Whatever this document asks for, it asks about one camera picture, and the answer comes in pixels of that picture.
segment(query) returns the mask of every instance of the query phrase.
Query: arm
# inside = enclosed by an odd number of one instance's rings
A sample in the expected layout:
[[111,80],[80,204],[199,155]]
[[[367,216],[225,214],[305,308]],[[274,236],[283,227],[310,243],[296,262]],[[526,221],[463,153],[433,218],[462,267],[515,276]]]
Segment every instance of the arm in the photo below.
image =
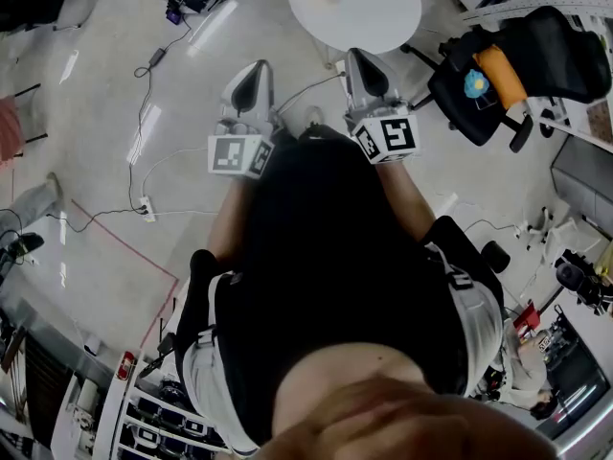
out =
[[420,242],[435,221],[420,190],[401,162],[379,164],[376,172],[400,226]]
[[207,248],[218,260],[223,271],[231,268],[240,253],[242,234],[254,188],[255,183],[251,179],[246,177],[233,179],[213,223]]

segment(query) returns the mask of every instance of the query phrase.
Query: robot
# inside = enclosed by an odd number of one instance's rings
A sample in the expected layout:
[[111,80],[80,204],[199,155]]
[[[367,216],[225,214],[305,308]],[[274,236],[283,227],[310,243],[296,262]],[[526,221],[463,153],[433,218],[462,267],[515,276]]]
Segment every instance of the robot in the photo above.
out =
[[[353,48],[345,58],[349,137],[371,164],[401,161],[419,151],[417,119],[400,95],[399,78],[378,57]],[[221,96],[215,134],[209,137],[209,172],[258,179],[285,130],[274,108],[273,71],[266,60],[241,70]]]

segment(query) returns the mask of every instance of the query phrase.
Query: floor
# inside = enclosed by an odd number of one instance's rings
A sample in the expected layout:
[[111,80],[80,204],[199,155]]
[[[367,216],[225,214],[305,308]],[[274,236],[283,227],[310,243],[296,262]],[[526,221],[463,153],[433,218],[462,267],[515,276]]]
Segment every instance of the floor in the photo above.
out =
[[[410,42],[436,58],[438,44],[464,29],[453,0],[421,1],[423,17]],[[193,45],[206,25],[191,43],[186,38],[174,45],[155,69],[149,112],[159,116],[157,121],[145,118],[153,126],[133,169],[135,199],[155,162],[176,150],[206,145],[219,95],[243,66],[258,58],[270,61],[278,103],[329,76],[287,0],[236,3],[224,25],[199,49]],[[91,214],[127,207],[126,158],[148,87],[147,79],[135,79],[133,71],[184,33],[164,12],[162,0],[97,0],[80,30],[53,33],[43,28],[0,41],[0,92],[42,82],[35,110],[49,133],[48,139],[27,146],[12,168],[0,172],[1,206],[9,206],[53,171],[63,190],[61,210],[77,228]],[[203,20],[194,16],[189,22],[196,31]],[[407,98],[425,91],[430,72],[416,58],[400,51],[383,57],[401,75]],[[324,109],[331,126],[345,130],[339,81],[306,94],[285,117],[290,130],[300,132],[311,104]],[[502,128],[484,147],[474,147],[448,130],[433,103],[420,110],[418,121],[422,152],[406,160],[406,167],[433,208],[446,211],[462,227],[478,219],[496,226],[519,223],[535,217],[541,206],[555,204],[549,166],[564,140],[561,133],[546,140],[536,131],[513,154],[508,130]],[[227,186],[226,178],[207,174],[206,152],[189,152],[160,165],[148,180],[147,193],[156,211],[215,212]],[[33,264],[12,271],[2,291],[44,300],[54,315],[67,315],[111,350],[138,350],[146,335],[150,348],[157,335],[156,317],[169,314],[168,306],[161,309],[185,283],[190,257],[205,246],[213,219],[187,214],[145,223],[135,214],[113,214],[98,218],[81,234],[68,230],[64,241],[59,222],[44,218],[33,229],[45,245],[34,253]],[[502,280],[509,305],[516,305],[513,299],[524,302],[534,286],[539,255],[526,253],[525,242],[517,241],[510,229],[496,232],[480,223],[468,234],[478,248],[496,239],[511,253]]]

